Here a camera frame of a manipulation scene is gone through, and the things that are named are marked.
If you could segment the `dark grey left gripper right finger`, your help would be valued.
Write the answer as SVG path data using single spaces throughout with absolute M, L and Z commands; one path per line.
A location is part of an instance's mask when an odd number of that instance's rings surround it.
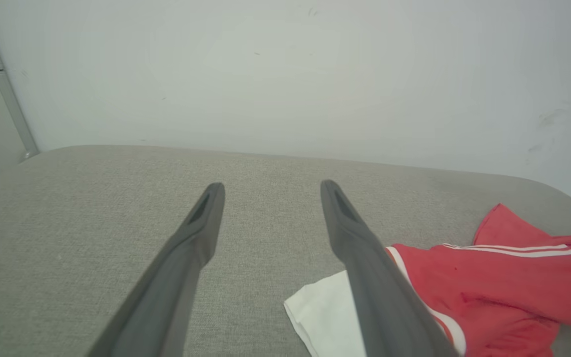
M 330 244 L 349 278 L 369 357 L 455 357 L 457 351 L 342 188 L 320 184 Z

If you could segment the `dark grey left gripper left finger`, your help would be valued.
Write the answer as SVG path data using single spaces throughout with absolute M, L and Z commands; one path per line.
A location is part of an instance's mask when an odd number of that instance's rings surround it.
M 225 186 L 211 183 L 89 350 L 90 357 L 180 357 L 200 271 L 215 255 Z

